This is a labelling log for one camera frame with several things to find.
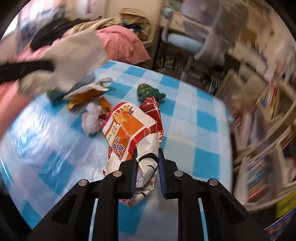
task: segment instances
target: blue and white tablecloth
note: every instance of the blue and white tablecloth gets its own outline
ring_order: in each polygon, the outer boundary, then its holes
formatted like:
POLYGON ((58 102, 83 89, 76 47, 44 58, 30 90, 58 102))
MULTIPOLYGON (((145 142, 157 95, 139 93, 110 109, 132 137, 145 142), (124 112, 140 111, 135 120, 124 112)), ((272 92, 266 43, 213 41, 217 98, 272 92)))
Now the blue and white tablecloth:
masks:
MULTIPOLYGON (((160 105, 166 159, 199 180, 218 179, 228 190, 232 157, 227 108, 204 91, 174 78, 116 61, 94 70, 112 77, 104 95, 112 106, 139 105, 136 89, 146 83, 166 94, 160 105)), ((45 95, 34 99, 11 125, 0 144, 0 171, 9 194, 31 228, 80 179, 100 180, 108 143, 102 132, 86 136, 82 108, 69 112, 66 102, 52 106, 45 95)), ((119 204, 121 240, 177 240, 178 206, 156 188, 134 208, 119 204)))

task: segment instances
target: silver screw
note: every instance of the silver screw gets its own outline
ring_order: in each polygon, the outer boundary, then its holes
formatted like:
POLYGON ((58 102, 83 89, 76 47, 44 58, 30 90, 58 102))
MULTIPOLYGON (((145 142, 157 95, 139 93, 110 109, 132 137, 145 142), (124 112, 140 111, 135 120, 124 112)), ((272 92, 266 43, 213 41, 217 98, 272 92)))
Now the silver screw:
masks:
POLYGON ((78 182, 78 185, 82 186, 82 187, 84 187, 86 184, 87 184, 87 180, 85 180, 85 179, 82 179, 78 182))
POLYGON ((217 186, 218 181, 216 179, 212 178, 212 179, 209 180, 209 184, 212 185, 212 186, 217 186))
POLYGON ((174 172, 174 175, 176 176, 176 177, 182 177, 183 176, 183 172, 182 171, 175 171, 174 172))
POLYGON ((120 177, 122 175, 122 172, 121 171, 115 171, 113 172, 113 176, 114 177, 120 177))

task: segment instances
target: office chair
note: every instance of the office chair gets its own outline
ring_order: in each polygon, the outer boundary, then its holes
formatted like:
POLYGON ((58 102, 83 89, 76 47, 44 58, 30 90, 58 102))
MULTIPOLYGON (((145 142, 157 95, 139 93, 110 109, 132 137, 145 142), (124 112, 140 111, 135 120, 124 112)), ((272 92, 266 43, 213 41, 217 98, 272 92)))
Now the office chair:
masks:
POLYGON ((243 4, 222 5, 218 0, 185 0, 181 13, 195 22, 211 26, 211 30, 205 32, 184 21, 184 29, 189 36, 169 33, 173 9, 164 11, 164 17, 169 21, 162 31, 162 40, 192 54, 180 78, 186 81, 194 60, 197 62, 195 69, 201 74, 209 74, 209 69, 215 65, 224 65, 224 55, 230 46, 235 46, 241 29, 247 23, 248 9, 243 4))

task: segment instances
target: cartoon graphic on wrapper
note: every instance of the cartoon graphic on wrapper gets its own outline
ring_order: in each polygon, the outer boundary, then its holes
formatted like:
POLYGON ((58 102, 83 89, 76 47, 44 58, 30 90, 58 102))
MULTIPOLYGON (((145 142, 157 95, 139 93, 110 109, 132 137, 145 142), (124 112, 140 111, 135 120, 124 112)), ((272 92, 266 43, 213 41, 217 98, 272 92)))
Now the cartoon graphic on wrapper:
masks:
POLYGON ((128 116, 133 114, 132 106, 130 105, 125 105, 120 109, 120 113, 115 112, 113 115, 113 120, 119 124, 123 125, 124 123, 127 123, 128 121, 128 116))

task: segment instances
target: green knitted toy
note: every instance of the green knitted toy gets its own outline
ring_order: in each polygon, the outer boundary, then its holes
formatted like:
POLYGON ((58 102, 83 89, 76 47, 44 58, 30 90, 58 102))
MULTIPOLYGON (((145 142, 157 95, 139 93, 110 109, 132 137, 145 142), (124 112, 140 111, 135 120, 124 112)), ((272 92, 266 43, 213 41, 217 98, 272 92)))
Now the green knitted toy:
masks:
POLYGON ((137 88, 137 96, 138 101, 142 103, 146 100, 147 97, 155 97, 157 102, 166 97, 165 94, 159 93, 158 89, 155 89, 147 84, 139 84, 137 88))

